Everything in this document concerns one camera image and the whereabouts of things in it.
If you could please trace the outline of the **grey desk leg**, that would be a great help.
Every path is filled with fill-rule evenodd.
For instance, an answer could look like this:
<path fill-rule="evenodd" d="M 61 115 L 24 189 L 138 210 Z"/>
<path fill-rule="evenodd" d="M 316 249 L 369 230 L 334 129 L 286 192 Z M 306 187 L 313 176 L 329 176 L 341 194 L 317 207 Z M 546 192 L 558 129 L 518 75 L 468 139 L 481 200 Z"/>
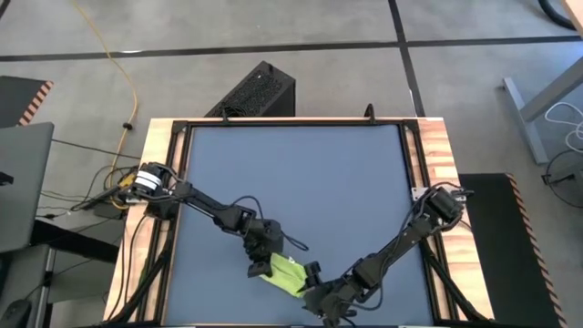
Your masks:
<path fill-rule="evenodd" d="M 518 130 L 528 145 L 536 164 L 547 164 L 549 159 L 538 134 L 535 120 L 581 84 L 583 84 L 583 57 L 528 102 L 522 98 L 511 77 L 505 77 L 502 80 L 502 88 L 511 101 L 510 111 L 516 116 Z"/>

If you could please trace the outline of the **black mat with striped edge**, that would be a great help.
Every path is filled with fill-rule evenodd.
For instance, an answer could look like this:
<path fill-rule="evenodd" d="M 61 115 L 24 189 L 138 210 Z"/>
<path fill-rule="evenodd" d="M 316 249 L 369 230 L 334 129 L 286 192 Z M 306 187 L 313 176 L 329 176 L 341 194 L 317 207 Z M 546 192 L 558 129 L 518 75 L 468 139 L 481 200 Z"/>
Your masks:
<path fill-rule="evenodd" d="M 0 128 L 30 124 L 53 85 L 50 80 L 0 76 Z"/>
<path fill-rule="evenodd" d="M 494 319 L 535 328 L 568 328 L 514 177 L 470 173 L 460 183 Z"/>

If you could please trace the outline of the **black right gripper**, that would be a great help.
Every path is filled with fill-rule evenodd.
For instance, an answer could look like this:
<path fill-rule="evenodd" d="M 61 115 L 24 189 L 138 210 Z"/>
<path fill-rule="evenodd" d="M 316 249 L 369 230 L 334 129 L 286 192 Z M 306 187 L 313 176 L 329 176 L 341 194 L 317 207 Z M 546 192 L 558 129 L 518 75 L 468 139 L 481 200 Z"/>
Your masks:
<path fill-rule="evenodd" d="M 303 309 L 317 316 L 324 327 L 337 327 L 351 303 L 363 293 L 364 279 L 358 273 L 323 282 L 318 273 L 305 279 Z"/>

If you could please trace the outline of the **black aluminium table frame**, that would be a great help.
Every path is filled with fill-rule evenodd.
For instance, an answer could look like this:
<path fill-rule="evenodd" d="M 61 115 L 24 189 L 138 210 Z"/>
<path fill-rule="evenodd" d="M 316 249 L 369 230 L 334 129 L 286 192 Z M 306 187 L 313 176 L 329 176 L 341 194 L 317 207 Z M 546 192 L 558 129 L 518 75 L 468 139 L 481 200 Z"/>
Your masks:
<path fill-rule="evenodd" d="M 309 246 L 286 253 L 317 261 L 327 280 L 392 239 L 419 179 L 414 133 L 403 119 L 190 119 L 178 132 L 172 125 L 151 121 L 143 160 L 172 161 L 212 197 L 262 207 Z M 153 282 L 143 316 L 206 326 L 318 323 L 301 299 L 249 277 L 248 265 L 238 238 L 184 209 L 170 265 Z"/>

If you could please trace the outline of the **wooden desk corner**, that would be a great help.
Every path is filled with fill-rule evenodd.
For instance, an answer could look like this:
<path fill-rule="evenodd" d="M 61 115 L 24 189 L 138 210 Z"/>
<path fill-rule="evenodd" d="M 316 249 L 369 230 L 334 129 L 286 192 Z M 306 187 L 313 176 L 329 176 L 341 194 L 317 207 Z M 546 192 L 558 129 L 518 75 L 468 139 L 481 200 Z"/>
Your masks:
<path fill-rule="evenodd" d="M 583 0 L 561 0 L 571 23 L 583 35 Z"/>

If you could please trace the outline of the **black computer tower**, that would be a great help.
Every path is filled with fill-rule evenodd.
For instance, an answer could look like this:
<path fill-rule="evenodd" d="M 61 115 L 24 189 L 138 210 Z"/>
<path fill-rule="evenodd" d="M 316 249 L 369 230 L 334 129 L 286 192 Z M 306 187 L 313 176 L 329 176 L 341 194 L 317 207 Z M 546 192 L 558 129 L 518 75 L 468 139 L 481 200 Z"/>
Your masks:
<path fill-rule="evenodd" d="M 296 80 L 274 65 L 261 61 L 205 118 L 221 118 L 226 108 L 229 118 L 294 117 Z"/>

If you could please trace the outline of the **light wooden table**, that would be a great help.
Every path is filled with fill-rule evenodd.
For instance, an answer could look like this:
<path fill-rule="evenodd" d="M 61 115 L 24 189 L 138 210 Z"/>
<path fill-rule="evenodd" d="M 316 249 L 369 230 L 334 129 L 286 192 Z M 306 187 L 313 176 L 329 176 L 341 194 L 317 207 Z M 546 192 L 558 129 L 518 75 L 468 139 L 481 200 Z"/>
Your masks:
<path fill-rule="evenodd" d="M 407 123 L 406 145 L 409 150 L 409 159 L 413 162 L 414 182 L 420 184 L 423 179 L 429 183 L 451 182 L 458 183 L 459 176 L 455 165 L 454 155 L 447 135 L 445 122 L 442 118 L 378 118 L 377 123 Z M 349 117 L 289 117 L 289 118 L 229 118 L 224 124 L 219 118 L 153 118 L 150 120 L 148 134 L 142 152 L 142 161 L 164 159 L 170 155 L 173 168 L 179 165 L 182 156 L 178 149 L 184 146 L 189 138 L 183 128 L 174 133 L 172 129 L 179 123 L 193 123 L 195 125 L 219 124 L 224 128 L 257 125 L 315 125 L 332 124 L 334 126 L 364 124 L 367 118 Z M 104 316 L 116 314 L 123 305 L 118 298 L 124 292 L 132 293 L 138 287 L 138 275 L 146 265 L 150 251 L 155 254 L 161 252 L 162 243 L 155 241 L 156 237 L 165 238 L 168 234 L 165 229 L 167 223 L 155 224 L 154 220 L 147 219 L 141 226 L 141 219 L 146 205 L 140 203 L 128 210 L 127 228 L 124 230 L 118 259 L 110 285 Z M 445 232 L 440 238 L 429 241 L 432 251 L 445 262 L 445 266 L 454 282 L 464 296 L 483 315 L 494 317 L 490 304 L 486 282 L 473 232 L 470 231 L 470 220 L 466 214 L 462 218 L 461 226 Z"/>

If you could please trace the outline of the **yellow-green microfibre towel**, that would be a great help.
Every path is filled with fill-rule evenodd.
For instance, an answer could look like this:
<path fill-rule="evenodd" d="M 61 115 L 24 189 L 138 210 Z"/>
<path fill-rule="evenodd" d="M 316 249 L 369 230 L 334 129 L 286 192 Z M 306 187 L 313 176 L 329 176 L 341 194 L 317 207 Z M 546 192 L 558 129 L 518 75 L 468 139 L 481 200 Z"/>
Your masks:
<path fill-rule="evenodd" d="M 273 253 L 271 255 L 271 276 L 262 274 L 261 278 L 289 295 L 301 298 L 304 295 L 303 288 L 307 273 L 304 267 L 292 257 Z"/>

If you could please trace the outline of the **black computer mouse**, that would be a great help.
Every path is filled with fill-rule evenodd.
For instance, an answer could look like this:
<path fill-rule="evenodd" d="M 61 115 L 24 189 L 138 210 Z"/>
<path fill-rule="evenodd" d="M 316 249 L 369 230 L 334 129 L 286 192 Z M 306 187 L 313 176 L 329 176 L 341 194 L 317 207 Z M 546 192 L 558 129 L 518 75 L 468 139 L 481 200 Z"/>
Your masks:
<path fill-rule="evenodd" d="M 26 328 L 31 309 L 26 299 L 11 302 L 0 317 L 0 328 Z"/>

